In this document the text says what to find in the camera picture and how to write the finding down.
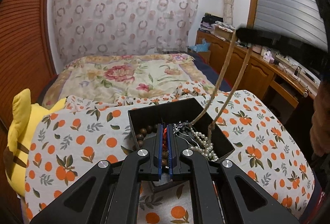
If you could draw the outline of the person's right hand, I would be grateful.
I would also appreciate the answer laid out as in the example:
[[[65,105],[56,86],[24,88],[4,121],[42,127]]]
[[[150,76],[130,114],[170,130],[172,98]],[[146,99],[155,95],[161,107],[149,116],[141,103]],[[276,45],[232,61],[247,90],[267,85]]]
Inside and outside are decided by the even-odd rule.
[[[329,82],[322,81],[314,99],[314,114],[310,140],[314,153],[317,156],[329,154],[330,151],[330,115],[329,115]]]

